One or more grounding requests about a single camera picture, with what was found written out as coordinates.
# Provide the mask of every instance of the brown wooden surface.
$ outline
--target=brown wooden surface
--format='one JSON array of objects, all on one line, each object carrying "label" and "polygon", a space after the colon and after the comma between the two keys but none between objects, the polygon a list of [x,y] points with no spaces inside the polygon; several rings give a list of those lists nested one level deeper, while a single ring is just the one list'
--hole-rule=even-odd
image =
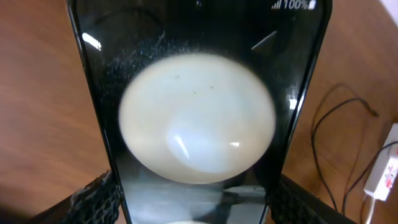
[{"label": "brown wooden surface", "polygon": [[[357,177],[398,116],[398,28],[377,0],[336,0],[283,173],[331,205],[310,149],[326,91],[351,86],[380,112],[348,105],[320,128],[321,167],[341,208],[358,150]],[[334,92],[322,112],[350,97]],[[31,217],[109,169],[64,0],[0,0],[0,217]],[[359,221],[363,183],[348,199]],[[398,190],[378,202],[374,223],[398,219]]]}]

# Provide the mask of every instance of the power strip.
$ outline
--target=power strip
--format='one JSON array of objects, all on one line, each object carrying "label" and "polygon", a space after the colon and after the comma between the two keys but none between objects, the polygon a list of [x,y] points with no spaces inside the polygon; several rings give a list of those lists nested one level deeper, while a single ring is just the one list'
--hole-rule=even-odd
[{"label": "power strip", "polygon": [[[384,145],[398,141],[398,123],[392,125]],[[386,201],[398,173],[398,144],[380,152],[366,181],[364,191],[371,197]]]}]

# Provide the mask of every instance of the signal strength bars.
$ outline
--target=signal strength bars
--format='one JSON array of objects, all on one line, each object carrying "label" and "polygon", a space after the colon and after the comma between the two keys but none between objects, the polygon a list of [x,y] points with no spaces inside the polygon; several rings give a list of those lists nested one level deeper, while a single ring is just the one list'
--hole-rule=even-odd
[{"label": "signal strength bars", "polygon": [[279,0],[273,6],[271,6],[271,9],[280,9],[281,4],[282,4],[282,0]]}]

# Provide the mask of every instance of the white cable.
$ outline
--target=white cable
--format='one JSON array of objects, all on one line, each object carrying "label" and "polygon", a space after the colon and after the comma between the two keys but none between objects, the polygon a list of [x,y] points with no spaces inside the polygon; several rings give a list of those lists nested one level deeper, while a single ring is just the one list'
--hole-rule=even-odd
[{"label": "white cable", "polygon": [[366,219],[366,224],[371,224],[375,204],[376,204],[376,199],[372,197],[371,207],[369,209],[368,218]]}]

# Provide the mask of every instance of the black smartphone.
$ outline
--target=black smartphone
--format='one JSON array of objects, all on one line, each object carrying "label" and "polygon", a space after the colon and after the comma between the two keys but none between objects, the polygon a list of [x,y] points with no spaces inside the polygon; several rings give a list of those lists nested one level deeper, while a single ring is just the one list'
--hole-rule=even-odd
[{"label": "black smartphone", "polygon": [[[282,171],[331,7],[331,0],[68,0],[127,223],[261,222]],[[215,183],[184,184],[158,175],[131,153],[118,115],[123,93],[141,71],[171,55],[197,52],[250,69],[267,88],[276,121],[269,147],[249,169]]]}]

